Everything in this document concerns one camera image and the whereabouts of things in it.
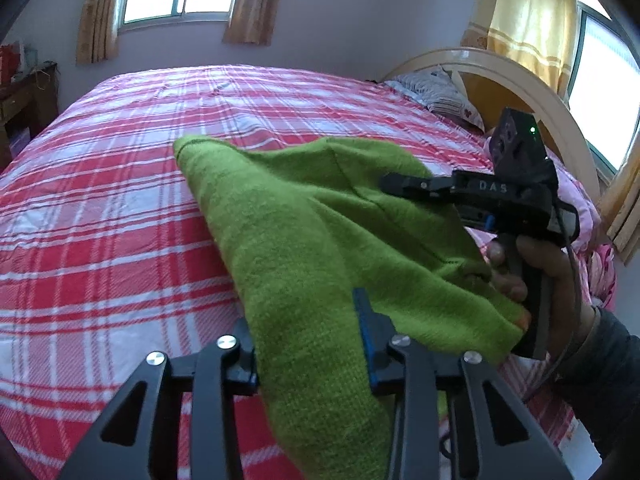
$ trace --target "brown curtain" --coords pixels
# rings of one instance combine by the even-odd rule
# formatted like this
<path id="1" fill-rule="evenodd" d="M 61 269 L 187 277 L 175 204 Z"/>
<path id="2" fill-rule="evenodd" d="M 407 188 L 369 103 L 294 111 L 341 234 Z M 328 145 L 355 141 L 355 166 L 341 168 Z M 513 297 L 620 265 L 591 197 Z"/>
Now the brown curtain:
<path id="1" fill-rule="evenodd" d="M 234 0 L 225 43 L 271 44 L 279 0 Z"/>
<path id="2" fill-rule="evenodd" d="M 627 263 L 640 246 L 640 135 L 626 161 L 604 192 L 598 209 L 622 260 Z"/>
<path id="3" fill-rule="evenodd" d="M 119 0 L 85 0 L 76 63 L 98 63 L 118 55 Z"/>
<path id="4" fill-rule="evenodd" d="M 513 59 L 564 98 L 576 36 L 576 0 L 477 0 L 462 46 Z"/>

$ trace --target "red and white plaid blanket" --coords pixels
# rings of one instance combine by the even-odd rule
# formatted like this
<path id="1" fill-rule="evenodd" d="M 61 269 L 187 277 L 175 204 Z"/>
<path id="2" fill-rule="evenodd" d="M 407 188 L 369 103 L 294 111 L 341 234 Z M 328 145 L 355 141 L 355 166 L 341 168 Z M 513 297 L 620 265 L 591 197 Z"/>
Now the red and white plaid blanket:
<path id="1" fill-rule="evenodd" d="M 172 142 L 185 134 L 273 150 L 322 136 L 391 140 L 433 173 L 487 171 L 484 139 L 385 86 L 298 70 L 224 66 L 105 81 L 68 108 L 0 178 L 0 425 L 41 480 L 56 476 L 100 410 L 159 349 L 199 351 L 239 300 Z M 480 245 L 490 237 L 476 234 Z M 510 358 L 522 393 L 542 367 Z M 530 406 L 558 443 L 571 419 Z M 183 407 L 188 420 L 189 405 Z M 259 397 L 236 402 L 252 480 L 302 476 Z M 180 478 L 187 478 L 184 439 Z"/>

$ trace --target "wooden cabinet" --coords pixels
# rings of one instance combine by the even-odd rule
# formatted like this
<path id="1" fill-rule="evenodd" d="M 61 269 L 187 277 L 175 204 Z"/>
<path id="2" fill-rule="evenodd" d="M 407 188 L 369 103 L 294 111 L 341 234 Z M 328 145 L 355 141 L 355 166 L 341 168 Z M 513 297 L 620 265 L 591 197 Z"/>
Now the wooden cabinet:
<path id="1" fill-rule="evenodd" d="M 28 76 L 0 88 L 0 172 L 12 161 L 12 136 L 25 128 L 31 139 L 58 116 L 55 63 L 45 63 Z"/>

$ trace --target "green sweater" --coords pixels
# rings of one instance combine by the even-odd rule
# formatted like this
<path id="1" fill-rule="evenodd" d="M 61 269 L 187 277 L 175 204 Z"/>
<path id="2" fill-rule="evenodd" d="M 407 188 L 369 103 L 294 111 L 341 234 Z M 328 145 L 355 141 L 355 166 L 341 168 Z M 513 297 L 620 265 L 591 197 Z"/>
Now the green sweater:
<path id="1" fill-rule="evenodd" d="M 244 304 L 274 436 L 308 480 L 385 476 L 391 403 L 369 390 L 354 287 L 431 349 L 497 363 L 522 336 L 523 308 L 488 284 L 455 209 L 378 189 L 390 171 L 429 176 L 399 146 L 187 136 L 174 150 Z"/>

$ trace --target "metal screw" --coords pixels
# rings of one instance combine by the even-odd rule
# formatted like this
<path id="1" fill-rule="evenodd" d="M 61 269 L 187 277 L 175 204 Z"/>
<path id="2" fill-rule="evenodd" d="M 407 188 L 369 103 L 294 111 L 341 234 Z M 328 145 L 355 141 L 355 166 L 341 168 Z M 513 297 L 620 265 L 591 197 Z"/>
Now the metal screw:
<path id="1" fill-rule="evenodd" d="M 479 365 L 482 362 L 482 356 L 473 350 L 465 352 L 464 359 L 470 365 Z"/>
<path id="2" fill-rule="evenodd" d="M 396 334 L 391 338 L 391 344 L 393 346 L 409 346 L 411 344 L 411 338 L 404 334 Z"/>
<path id="3" fill-rule="evenodd" d="M 158 366 L 164 363 L 164 354 L 162 352 L 151 352 L 146 356 L 146 363 L 152 366 Z"/>
<path id="4" fill-rule="evenodd" d="M 233 348 L 234 346 L 236 346 L 237 342 L 238 341 L 236 340 L 235 337 L 227 334 L 218 338 L 218 341 L 216 342 L 216 344 L 218 345 L 218 348 L 222 348 L 223 350 L 229 350 L 230 348 Z"/>

